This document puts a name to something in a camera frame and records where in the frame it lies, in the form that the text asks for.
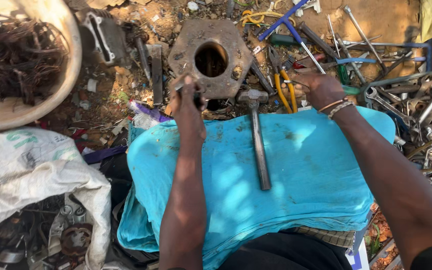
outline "blue handle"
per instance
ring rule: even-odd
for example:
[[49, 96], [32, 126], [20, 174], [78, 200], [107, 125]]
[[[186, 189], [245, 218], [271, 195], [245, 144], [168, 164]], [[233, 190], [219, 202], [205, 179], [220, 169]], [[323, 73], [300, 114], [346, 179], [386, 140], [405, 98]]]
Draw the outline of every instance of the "blue handle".
[[271, 32], [273, 32], [273, 31], [274, 31], [274, 30], [275, 30], [275, 29], [276, 29], [280, 24], [284, 23], [284, 24], [288, 27], [288, 29], [289, 29], [289, 31], [291, 32], [291, 34], [293, 34], [293, 36], [294, 36], [294, 38], [297, 40], [297, 42], [301, 43], [302, 40], [301, 40], [300, 35], [296, 33], [296, 30], [294, 29], [293, 25], [292, 25], [291, 23], [289, 23], [288, 18], [289, 18], [293, 13], [295, 13], [298, 9], [300, 9], [304, 4], [306, 4], [308, 1], [309, 1], [309, 0], [301, 0], [301, 1], [300, 1], [297, 5], [295, 5], [292, 9], [288, 10], [288, 11], [284, 14], [283, 17], [279, 18], [279, 20], [277, 20], [275, 23], [273, 23], [273, 25], [272, 25], [269, 29], [267, 29], [266, 31], [264, 31], [264, 33], [262, 33], [262, 34], [258, 37], [258, 40], [259, 40], [259, 41], [264, 40], [264, 39], [265, 39], [269, 34], [271, 34]]
[[370, 59], [370, 58], [343, 58], [343, 59], [336, 58], [335, 60], [338, 65], [347, 64], [351, 62], [363, 62], [363, 63], [372, 63], [372, 64], [376, 63], [376, 59]]

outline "yellow-handled pliers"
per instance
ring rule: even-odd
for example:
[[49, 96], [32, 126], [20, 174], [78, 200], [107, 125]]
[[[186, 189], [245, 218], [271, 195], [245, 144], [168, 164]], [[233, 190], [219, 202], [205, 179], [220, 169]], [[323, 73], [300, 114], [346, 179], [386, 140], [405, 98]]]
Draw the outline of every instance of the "yellow-handled pliers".
[[284, 107], [286, 107], [287, 113], [297, 113], [298, 112], [298, 106], [296, 105], [296, 96], [294, 95], [294, 87], [292, 83], [288, 83], [287, 87], [289, 88], [289, 94], [291, 95], [291, 106], [293, 109], [291, 109], [290, 105], [288, 104], [288, 101], [283, 95], [283, 91], [281, 91], [281, 81], [279, 79], [279, 75], [283, 77], [285, 80], [289, 80], [288, 74], [286, 74], [286, 71], [283, 69], [281, 65], [281, 61], [279, 60], [279, 55], [276, 52], [275, 48], [271, 45], [269, 45], [269, 60], [271, 61], [271, 64], [273, 65], [274, 69], [274, 84], [276, 85], [277, 94], [281, 101], [283, 101]]

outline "copper wire pile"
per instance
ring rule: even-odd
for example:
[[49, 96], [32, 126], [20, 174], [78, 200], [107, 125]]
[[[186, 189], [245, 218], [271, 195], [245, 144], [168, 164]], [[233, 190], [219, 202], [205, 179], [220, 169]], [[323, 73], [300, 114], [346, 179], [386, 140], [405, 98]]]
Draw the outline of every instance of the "copper wire pile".
[[47, 98], [65, 57], [63, 36], [51, 24], [0, 15], [0, 101]]

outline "turquoise towel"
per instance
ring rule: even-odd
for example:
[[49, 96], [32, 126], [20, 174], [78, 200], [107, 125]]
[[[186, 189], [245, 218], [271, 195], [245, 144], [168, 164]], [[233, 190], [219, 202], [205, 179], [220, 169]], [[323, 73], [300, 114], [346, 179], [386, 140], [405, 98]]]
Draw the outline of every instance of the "turquoise towel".
[[[395, 125], [384, 113], [358, 111], [389, 142]], [[202, 180], [207, 232], [205, 270], [218, 268], [244, 242], [296, 226], [361, 230], [373, 196], [350, 145], [334, 121], [314, 109], [260, 114], [272, 189], [259, 187], [248, 116], [205, 122]], [[139, 135], [130, 145], [134, 181], [117, 237], [127, 249], [159, 250], [159, 229], [179, 150], [174, 121]]]

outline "hexagonal metal block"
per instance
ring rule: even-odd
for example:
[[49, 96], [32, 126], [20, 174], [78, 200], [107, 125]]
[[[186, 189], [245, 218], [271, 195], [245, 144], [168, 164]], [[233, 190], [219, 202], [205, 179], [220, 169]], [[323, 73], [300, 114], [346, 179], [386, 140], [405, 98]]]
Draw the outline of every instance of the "hexagonal metal block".
[[177, 75], [189, 73], [206, 86], [211, 100], [236, 96], [253, 56], [232, 21], [188, 20], [167, 61]]

